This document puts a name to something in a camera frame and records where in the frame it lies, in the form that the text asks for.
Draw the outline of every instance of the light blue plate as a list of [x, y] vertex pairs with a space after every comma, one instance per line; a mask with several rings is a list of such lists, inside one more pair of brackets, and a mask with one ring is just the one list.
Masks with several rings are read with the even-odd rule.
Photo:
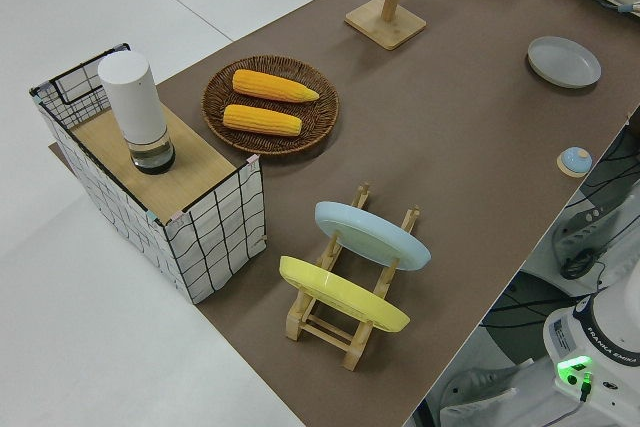
[[352, 252], [384, 266], [399, 259], [399, 270], [418, 270], [431, 253], [418, 239], [395, 224], [350, 205], [319, 202], [316, 224], [328, 236], [338, 233], [338, 243]]

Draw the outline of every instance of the wire grid basket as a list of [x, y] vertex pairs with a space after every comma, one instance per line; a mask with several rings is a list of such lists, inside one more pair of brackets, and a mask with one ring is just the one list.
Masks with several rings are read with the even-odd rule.
[[104, 217], [192, 303], [220, 289], [266, 248], [260, 159], [255, 156], [163, 224], [73, 134], [109, 109], [100, 60], [120, 44], [30, 90], [38, 110]]

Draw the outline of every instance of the yellow plate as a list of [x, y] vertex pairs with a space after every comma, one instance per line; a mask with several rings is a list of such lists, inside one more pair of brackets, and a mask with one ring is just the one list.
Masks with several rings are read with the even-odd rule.
[[387, 332], [400, 332], [409, 317], [373, 292], [302, 260], [280, 258], [280, 275], [320, 302]]

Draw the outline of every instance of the woven basket tray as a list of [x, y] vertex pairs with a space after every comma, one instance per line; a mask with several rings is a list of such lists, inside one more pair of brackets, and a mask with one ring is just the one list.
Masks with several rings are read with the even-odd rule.
[[[296, 104], [238, 94], [232, 87], [233, 73], [237, 69], [255, 70], [295, 80], [318, 92], [320, 97], [314, 102]], [[222, 125], [222, 116], [229, 104], [295, 115], [302, 119], [302, 131], [297, 137], [281, 137], [228, 129]], [[226, 143], [254, 154], [284, 155], [300, 152], [326, 137], [338, 118], [339, 104], [333, 85], [310, 65], [287, 57], [260, 55], [234, 62], [218, 72], [204, 91], [202, 113], [211, 130]]]

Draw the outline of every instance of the corn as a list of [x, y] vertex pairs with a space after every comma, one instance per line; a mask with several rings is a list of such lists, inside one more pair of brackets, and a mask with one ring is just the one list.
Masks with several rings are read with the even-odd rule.
[[239, 94], [283, 102], [309, 102], [320, 96], [299, 82], [276, 75], [238, 69], [233, 73], [233, 90]]
[[230, 129], [287, 137], [300, 135], [302, 130], [302, 120], [298, 117], [239, 104], [227, 105], [222, 124]]

